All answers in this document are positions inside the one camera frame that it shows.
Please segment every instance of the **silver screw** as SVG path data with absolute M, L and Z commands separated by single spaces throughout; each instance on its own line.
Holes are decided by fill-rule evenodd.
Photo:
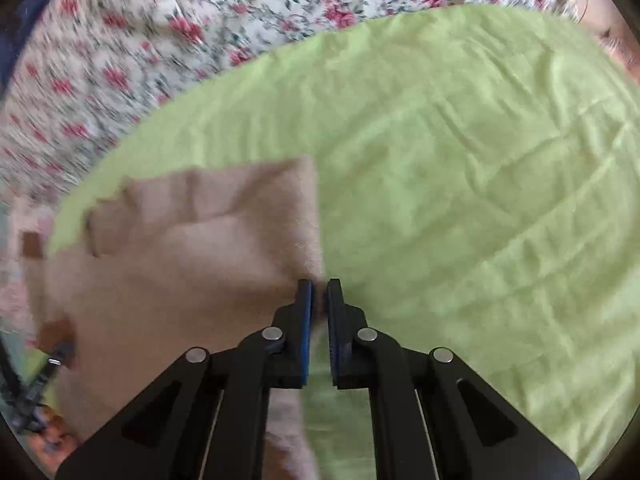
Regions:
M 375 341 L 377 337 L 378 332 L 376 332 L 372 328 L 366 327 L 358 330 L 358 338 L 362 341 Z
M 453 352 L 441 346 L 433 351 L 433 358 L 439 363 L 450 363 L 453 361 Z
M 277 341 L 282 337 L 282 330 L 277 326 L 268 326 L 262 331 L 262 337 L 267 341 Z
M 201 363 L 207 358 L 207 351 L 204 348 L 195 347 L 187 350 L 184 356 L 190 363 Z

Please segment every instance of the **brown cloth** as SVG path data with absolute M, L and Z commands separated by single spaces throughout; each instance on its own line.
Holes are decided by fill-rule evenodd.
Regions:
M 88 216 L 84 241 L 35 271 L 36 322 L 72 321 L 76 359 L 56 385 L 81 438 L 101 427 L 185 350 L 235 347 L 322 279 L 316 172 L 310 158 L 129 182 Z M 294 478 L 318 478 L 299 393 L 272 390 L 274 455 Z

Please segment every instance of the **light green fabric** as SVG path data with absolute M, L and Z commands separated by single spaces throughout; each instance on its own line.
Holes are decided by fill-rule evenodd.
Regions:
M 329 276 L 404 346 L 454 349 L 590 474 L 640 402 L 639 91 L 563 19 L 500 7 L 323 34 L 178 97 L 63 203 L 124 176 L 311 153 Z M 325 479 L 374 478 L 366 394 L 304 390 Z

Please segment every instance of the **brown cloth corner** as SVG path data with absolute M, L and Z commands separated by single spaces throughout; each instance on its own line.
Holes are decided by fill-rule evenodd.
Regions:
M 91 211 L 84 238 L 44 261 L 42 302 L 43 319 L 74 327 L 56 395 L 82 438 L 185 350 L 233 348 L 292 301 L 299 278 L 322 282 L 306 156 L 127 182 Z M 266 478 L 319 478 L 298 392 L 272 390 L 267 432 Z

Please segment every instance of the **floral pattern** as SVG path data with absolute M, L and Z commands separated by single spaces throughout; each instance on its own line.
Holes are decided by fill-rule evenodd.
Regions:
M 572 0 L 52 0 L 0 110 L 0 178 L 56 203 L 143 116 L 203 79 L 322 30 L 464 3 L 575 17 Z

